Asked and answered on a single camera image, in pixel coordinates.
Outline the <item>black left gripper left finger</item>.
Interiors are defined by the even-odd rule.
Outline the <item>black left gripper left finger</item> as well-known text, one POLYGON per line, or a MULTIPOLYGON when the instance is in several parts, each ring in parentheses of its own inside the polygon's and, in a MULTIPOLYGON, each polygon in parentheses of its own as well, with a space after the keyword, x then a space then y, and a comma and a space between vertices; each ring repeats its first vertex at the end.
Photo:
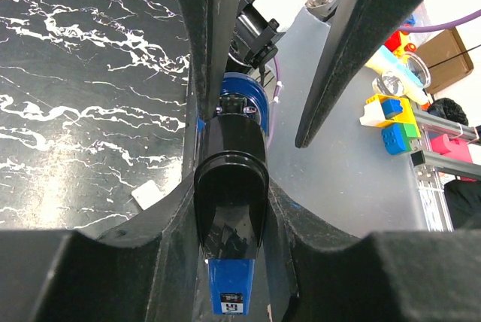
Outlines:
POLYGON ((77 230, 1 233, 3 321, 189 321, 198 237, 193 179, 93 239, 77 230))

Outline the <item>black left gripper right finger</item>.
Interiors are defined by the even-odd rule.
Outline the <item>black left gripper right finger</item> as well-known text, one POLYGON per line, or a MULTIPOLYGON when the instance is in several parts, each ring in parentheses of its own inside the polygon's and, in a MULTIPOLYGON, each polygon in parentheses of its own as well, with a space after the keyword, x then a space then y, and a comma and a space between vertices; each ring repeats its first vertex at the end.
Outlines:
POLYGON ((275 321, 480 319, 478 230, 356 238, 271 183, 263 245, 275 321))

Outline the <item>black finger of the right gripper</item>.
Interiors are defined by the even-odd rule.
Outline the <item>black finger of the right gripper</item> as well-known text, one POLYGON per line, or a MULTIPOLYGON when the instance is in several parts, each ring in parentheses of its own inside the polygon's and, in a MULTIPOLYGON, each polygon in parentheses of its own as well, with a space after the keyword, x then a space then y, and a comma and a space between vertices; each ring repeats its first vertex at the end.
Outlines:
POLYGON ((216 110, 239 0, 178 0, 190 43, 198 117, 216 110))
POLYGON ((295 137, 306 148, 349 82, 423 0, 340 0, 295 137))

